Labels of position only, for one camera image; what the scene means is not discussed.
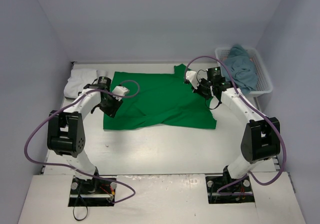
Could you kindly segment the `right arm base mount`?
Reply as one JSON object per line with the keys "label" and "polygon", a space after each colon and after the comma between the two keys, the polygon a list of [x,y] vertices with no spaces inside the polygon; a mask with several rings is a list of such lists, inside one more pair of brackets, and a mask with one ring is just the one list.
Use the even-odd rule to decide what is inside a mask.
{"label": "right arm base mount", "polygon": [[228,183],[234,180],[225,180],[222,175],[206,176],[206,189],[209,204],[238,204],[238,203],[254,203],[255,197],[253,194],[250,178],[245,179],[226,187],[220,191]]}

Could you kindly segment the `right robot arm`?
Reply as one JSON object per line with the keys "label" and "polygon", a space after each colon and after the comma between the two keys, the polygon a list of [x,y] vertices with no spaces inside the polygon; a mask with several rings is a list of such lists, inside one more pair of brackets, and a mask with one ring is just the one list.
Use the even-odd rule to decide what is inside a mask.
{"label": "right robot arm", "polygon": [[192,85],[192,91],[205,98],[215,97],[218,104],[226,105],[244,125],[240,144],[240,155],[224,168],[222,186],[232,190],[238,186],[240,178],[263,161],[280,153],[279,121],[260,113],[231,81],[221,75],[220,67],[207,69],[207,78],[199,78],[195,71],[187,71],[185,80]]}

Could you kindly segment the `white t shirt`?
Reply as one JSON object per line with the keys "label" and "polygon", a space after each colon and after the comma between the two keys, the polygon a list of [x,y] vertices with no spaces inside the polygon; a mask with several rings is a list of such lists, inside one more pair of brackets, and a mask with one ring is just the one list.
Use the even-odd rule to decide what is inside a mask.
{"label": "white t shirt", "polygon": [[70,77],[64,88],[63,94],[66,99],[76,99],[78,93],[82,92],[85,85],[96,84],[99,77],[106,77],[107,71],[96,69],[72,69]]}

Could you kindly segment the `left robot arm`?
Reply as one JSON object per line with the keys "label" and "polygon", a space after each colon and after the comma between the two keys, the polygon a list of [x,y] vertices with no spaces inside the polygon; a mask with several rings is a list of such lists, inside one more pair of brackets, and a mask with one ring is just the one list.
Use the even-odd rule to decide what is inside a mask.
{"label": "left robot arm", "polygon": [[110,91],[111,79],[99,77],[96,84],[84,86],[72,105],[55,115],[48,123],[47,146],[62,156],[75,168],[76,178],[83,180],[82,188],[90,194],[100,187],[98,169],[85,152],[85,130],[83,120],[99,108],[105,115],[114,118],[123,103],[122,98],[130,91],[118,85]]}

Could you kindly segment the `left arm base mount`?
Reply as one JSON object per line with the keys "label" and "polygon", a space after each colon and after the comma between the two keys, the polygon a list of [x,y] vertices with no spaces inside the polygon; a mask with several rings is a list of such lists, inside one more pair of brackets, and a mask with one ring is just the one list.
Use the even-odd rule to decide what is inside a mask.
{"label": "left arm base mount", "polygon": [[68,206],[106,207],[114,206],[116,178],[111,181],[100,179],[81,180],[72,178]]}

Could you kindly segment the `green t shirt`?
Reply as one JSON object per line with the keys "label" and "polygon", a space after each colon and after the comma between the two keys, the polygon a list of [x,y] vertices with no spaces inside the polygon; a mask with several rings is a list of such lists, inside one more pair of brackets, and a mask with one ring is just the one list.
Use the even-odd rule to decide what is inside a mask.
{"label": "green t shirt", "polygon": [[104,130],[134,130],[164,124],[215,129],[216,120],[205,100],[184,83],[184,64],[172,74],[115,72],[111,87],[120,83],[136,94],[125,98],[114,118],[103,117]]}

